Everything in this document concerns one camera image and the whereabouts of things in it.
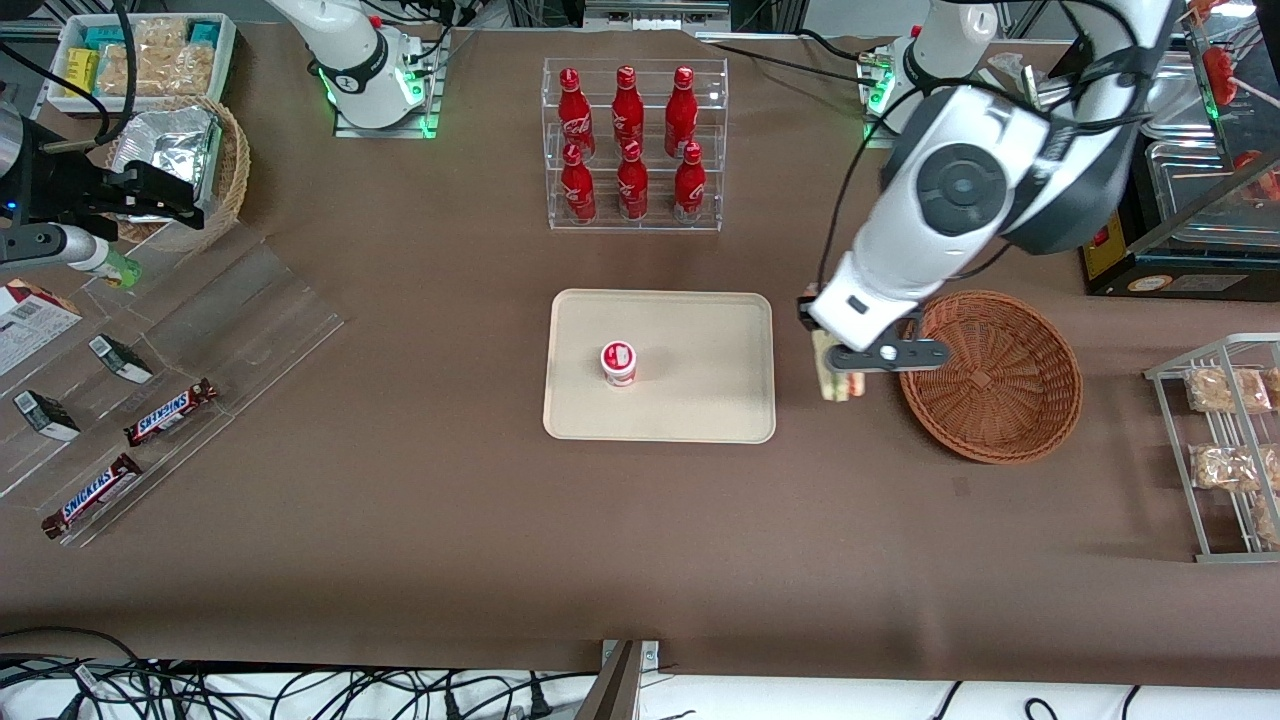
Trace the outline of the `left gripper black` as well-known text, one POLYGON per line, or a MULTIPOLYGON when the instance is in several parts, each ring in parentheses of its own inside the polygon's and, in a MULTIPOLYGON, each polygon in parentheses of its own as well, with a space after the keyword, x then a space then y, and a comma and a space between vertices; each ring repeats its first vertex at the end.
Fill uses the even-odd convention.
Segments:
POLYGON ((809 283, 797 299, 797 316, 809 331, 822 329, 836 340, 826 350, 826 369, 836 374, 908 373, 942 368, 950 347, 934 340, 891 340, 856 350, 847 345, 847 286, 809 283))

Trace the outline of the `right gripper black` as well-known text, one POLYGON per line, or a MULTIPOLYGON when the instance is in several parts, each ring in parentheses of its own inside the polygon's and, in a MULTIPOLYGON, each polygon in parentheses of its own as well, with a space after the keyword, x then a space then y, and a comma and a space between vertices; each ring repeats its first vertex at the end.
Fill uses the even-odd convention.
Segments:
POLYGON ((193 231, 205 228, 196 187, 188 181, 141 160, 116 172, 116 186, 110 176, 81 152, 24 149, 15 160, 15 217, 55 222, 100 211, 131 224, 178 222, 193 231))

